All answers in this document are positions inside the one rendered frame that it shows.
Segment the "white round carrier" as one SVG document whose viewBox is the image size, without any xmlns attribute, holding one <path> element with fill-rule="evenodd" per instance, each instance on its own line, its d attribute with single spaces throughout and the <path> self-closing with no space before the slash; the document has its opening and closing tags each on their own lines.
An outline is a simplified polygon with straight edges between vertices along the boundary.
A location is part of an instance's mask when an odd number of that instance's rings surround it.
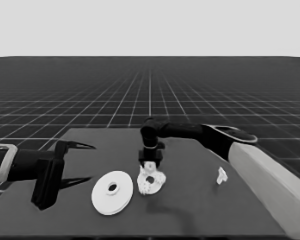
<svg viewBox="0 0 300 240">
<path fill-rule="evenodd" d="M 156 174 L 157 171 L 154 171 L 152 173 L 148 173 L 148 176 L 147 177 L 142 177 L 141 175 L 138 175 L 137 177 L 137 185 L 143 183 L 143 182 L 148 182 L 151 186 L 151 189 L 149 191 L 149 194 L 148 195 L 152 195 L 152 194 L 156 194 L 161 188 L 163 185 L 160 185 L 156 182 L 155 180 L 155 174 Z"/>
</svg>

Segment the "large thick white disc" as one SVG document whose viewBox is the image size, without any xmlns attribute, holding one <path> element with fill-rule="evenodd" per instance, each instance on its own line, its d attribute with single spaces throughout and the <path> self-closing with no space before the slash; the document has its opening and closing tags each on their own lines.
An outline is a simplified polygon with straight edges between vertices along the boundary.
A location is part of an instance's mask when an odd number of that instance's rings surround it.
<svg viewBox="0 0 300 240">
<path fill-rule="evenodd" d="M 133 196 L 133 181 L 123 171 L 111 171 L 97 180 L 91 192 L 93 207 L 102 215 L 122 211 Z"/>
</svg>

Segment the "small white T-shaped piece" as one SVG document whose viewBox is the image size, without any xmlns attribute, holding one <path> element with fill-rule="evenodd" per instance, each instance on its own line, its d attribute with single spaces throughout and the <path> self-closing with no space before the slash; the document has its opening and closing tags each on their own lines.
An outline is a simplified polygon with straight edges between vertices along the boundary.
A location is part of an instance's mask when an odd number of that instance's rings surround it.
<svg viewBox="0 0 300 240">
<path fill-rule="evenodd" d="M 217 180 L 216 180 L 216 183 L 218 185 L 221 185 L 223 182 L 226 182 L 228 180 L 228 175 L 226 173 L 226 171 L 220 167 L 218 169 L 218 177 L 217 177 Z"/>
</svg>

